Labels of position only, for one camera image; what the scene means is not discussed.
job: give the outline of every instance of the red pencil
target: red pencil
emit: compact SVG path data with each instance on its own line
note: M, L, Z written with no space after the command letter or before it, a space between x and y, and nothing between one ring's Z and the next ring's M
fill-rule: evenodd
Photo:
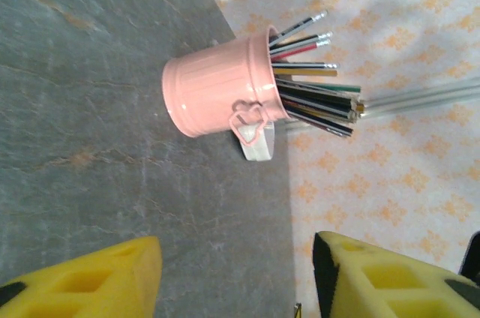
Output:
M312 44L308 44L307 46L301 46L299 48L295 48L295 49L292 49L292 50L287 50L286 52L279 52L277 54L272 54L270 56L270 59L272 61L277 61L279 59L283 59L283 58L286 58L286 57L290 57L290 56L293 56L295 54L299 54L299 53L303 53L303 52L308 52L309 50L315 50L316 48L320 47L320 46L324 46L326 44L330 44L330 40L329 39L326 39L326 40L321 40L320 42L316 42L316 43L312 43Z

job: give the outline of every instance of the gray marble floor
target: gray marble floor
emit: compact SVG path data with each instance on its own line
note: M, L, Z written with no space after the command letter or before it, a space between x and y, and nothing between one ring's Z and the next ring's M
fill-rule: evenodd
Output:
M157 317L290 317L285 135L269 163L190 139L167 59L227 41L214 0L0 0L0 282L137 236L163 250Z

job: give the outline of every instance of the pink metal bucket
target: pink metal bucket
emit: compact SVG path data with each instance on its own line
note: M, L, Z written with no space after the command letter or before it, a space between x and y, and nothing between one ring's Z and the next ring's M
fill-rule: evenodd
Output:
M288 118L270 63L269 36L276 33L269 27L166 63L163 97L183 134L198 137L231 129L250 146L268 121ZM239 133L242 125L257 125L252 140Z

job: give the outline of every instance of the orange floral pattern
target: orange floral pattern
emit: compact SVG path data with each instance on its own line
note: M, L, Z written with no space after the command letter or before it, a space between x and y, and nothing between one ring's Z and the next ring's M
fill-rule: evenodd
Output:
M340 64L337 77L322 81L360 85L366 100L480 75L478 0L218 1L238 36L327 9L290 39L333 31L332 44L291 61ZM288 133L295 288L306 317L319 316L317 230L458 269L480 221L479 122L480 103L469 101L361 119L350 139Z

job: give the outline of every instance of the yellow foam piece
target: yellow foam piece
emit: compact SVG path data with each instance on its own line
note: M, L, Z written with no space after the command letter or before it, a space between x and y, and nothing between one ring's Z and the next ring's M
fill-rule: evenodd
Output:
M475 287L471 280L344 235L318 235L339 268L329 318L480 317L445 283L452 279Z
M13 279L0 318L152 317L161 269L156 237L126 241Z

